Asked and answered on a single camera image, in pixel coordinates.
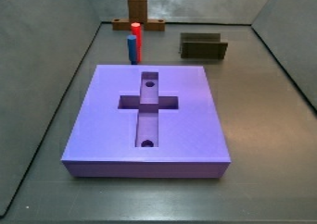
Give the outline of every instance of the purple block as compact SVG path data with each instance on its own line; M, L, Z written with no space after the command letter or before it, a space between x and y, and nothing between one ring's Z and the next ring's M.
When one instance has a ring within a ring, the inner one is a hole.
M97 66L61 162L77 177L220 178L230 156L203 67Z

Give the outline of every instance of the gray wall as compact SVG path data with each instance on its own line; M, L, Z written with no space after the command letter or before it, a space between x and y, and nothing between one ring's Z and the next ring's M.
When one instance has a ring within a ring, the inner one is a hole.
M169 22L251 24L267 0L148 0L148 17ZM125 0L91 0L99 18L127 18Z
M100 21L86 0L0 0L0 216Z
M252 28L317 109L317 0L270 0Z

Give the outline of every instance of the cross-shaped slot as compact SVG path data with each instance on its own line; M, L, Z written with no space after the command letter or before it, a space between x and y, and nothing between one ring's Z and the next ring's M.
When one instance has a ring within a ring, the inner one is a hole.
M177 109L176 96L159 96L159 73L141 73L140 96L120 95L119 109L139 109L136 147L159 147L159 109Z

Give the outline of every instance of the circular hole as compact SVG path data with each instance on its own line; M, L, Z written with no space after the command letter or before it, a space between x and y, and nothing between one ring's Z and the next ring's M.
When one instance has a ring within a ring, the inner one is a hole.
M152 83L151 81L147 81L147 82L144 83L144 85L145 85L147 87L152 87L152 86L155 85L155 83Z
M149 140L144 140L144 141L141 142L141 147L153 147L153 142L149 141Z

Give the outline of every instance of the brown wooden block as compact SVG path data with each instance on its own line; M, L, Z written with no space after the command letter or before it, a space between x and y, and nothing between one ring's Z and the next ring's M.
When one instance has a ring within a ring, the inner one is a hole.
M148 19L143 23L144 31L164 31L164 19Z
M131 29L128 19L113 19L111 23L113 31L129 31Z
M147 21L147 0L127 0L129 22Z

